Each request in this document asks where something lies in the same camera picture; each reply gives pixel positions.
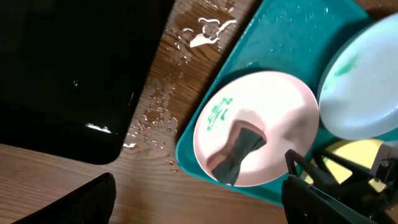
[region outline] black screen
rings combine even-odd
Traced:
[[[1,0],[0,143],[117,158],[171,0]]]

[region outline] black plastic object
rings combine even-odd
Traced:
[[[105,173],[14,224],[106,224],[115,199],[115,180]]]
[[[0,143],[115,160],[173,4],[0,0]]]
[[[351,177],[339,184],[322,156],[352,171]],[[385,213],[385,209],[392,206],[388,190],[377,192],[369,185],[371,179],[377,178],[369,169],[327,151],[314,151],[313,158],[318,167],[291,149],[285,157],[289,178],[284,181],[282,203],[290,217],[289,223],[295,223],[294,216],[298,220],[303,219],[303,213],[305,217],[309,214],[315,217],[313,221],[318,220],[311,223],[333,223],[330,220],[337,221],[336,218],[339,223],[395,223]],[[313,186],[298,178],[295,162],[313,179]],[[329,213],[336,214],[335,218],[331,218]]]

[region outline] green stain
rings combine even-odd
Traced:
[[[225,109],[223,115],[221,115],[221,118],[220,118],[220,119],[221,119],[222,121],[225,121],[225,113],[226,113],[227,111],[228,111],[228,109]]]
[[[214,124],[216,123],[216,120],[218,118],[218,116],[223,113],[221,115],[221,120],[224,121],[225,119],[225,113],[228,111],[228,109],[224,109],[224,104],[229,105],[232,102],[232,98],[223,98],[223,100],[218,103],[217,105],[215,105],[213,107],[213,109],[211,109],[211,114],[210,116],[207,118],[209,125],[207,126],[207,131],[210,131],[211,128],[214,126]]]
[[[339,77],[339,76],[342,76],[342,75],[347,74],[348,72],[350,72],[356,66],[356,62],[358,61],[358,57],[359,57],[359,55],[356,55],[353,58],[351,58],[345,66],[343,66],[341,69],[339,69],[335,73],[335,77]]]

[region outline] wood grain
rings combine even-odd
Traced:
[[[375,18],[398,10],[397,1],[358,3]],[[117,182],[110,223],[285,223],[283,209],[190,177],[174,157],[178,135],[258,4],[177,0],[126,138],[131,147],[116,161],[94,166],[0,145],[0,223],[18,220],[104,172]],[[218,43],[191,49],[193,34],[182,29],[199,33],[199,17],[238,23],[228,26]]]

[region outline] pink plate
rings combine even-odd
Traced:
[[[319,125],[317,101],[298,78],[281,72],[257,72],[224,86],[200,113],[193,148],[201,168],[224,147],[235,120],[247,121],[264,131],[267,144],[251,152],[241,164],[237,187],[270,182],[287,172],[285,152],[305,155]]]

